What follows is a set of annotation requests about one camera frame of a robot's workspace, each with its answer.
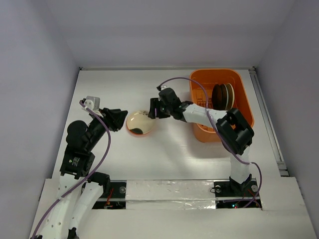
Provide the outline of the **cream white plate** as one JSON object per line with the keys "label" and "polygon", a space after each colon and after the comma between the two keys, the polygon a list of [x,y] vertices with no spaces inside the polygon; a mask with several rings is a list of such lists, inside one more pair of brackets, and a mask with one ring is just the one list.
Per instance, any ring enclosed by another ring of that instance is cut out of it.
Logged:
{"label": "cream white plate", "polygon": [[155,126],[155,120],[148,117],[148,113],[145,110],[136,111],[131,113],[127,118],[127,125],[147,125],[147,126]]}

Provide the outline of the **orange plastic plate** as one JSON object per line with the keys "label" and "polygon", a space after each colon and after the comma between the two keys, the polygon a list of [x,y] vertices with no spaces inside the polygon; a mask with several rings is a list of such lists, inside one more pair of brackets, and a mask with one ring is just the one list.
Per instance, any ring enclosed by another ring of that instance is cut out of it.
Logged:
{"label": "orange plastic plate", "polygon": [[129,126],[129,125],[127,125],[127,129],[133,135],[142,136],[142,135],[146,135],[149,132],[151,132],[151,130],[153,129],[153,126],[152,125],[151,126],[147,126],[147,125]]}

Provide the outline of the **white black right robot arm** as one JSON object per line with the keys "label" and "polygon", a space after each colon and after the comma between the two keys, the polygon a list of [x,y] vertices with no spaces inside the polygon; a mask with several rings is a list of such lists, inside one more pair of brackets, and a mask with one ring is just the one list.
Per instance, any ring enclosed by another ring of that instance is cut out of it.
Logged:
{"label": "white black right robot arm", "polygon": [[159,96],[150,99],[151,119],[173,117],[188,123],[196,123],[214,129],[225,149],[231,153],[229,189],[234,195],[243,194],[252,179],[249,170],[249,146],[254,131],[241,112],[232,108],[228,111],[207,109],[190,101],[181,101],[171,88],[163,89]]}

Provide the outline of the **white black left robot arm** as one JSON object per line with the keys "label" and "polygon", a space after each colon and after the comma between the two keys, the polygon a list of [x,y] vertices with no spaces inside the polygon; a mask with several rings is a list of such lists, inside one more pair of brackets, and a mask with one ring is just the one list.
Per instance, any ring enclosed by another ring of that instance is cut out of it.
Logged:
{"label": "white black left robot arm", "polygon": [[33,239],[77,239],[97,200],[112,192],[110,176],[91,167],[95,159],[92,150],[104,134],[123,127],[128,112],[84,109],[92,121],[76,120],[68,126],[56,198],[35,227]]}

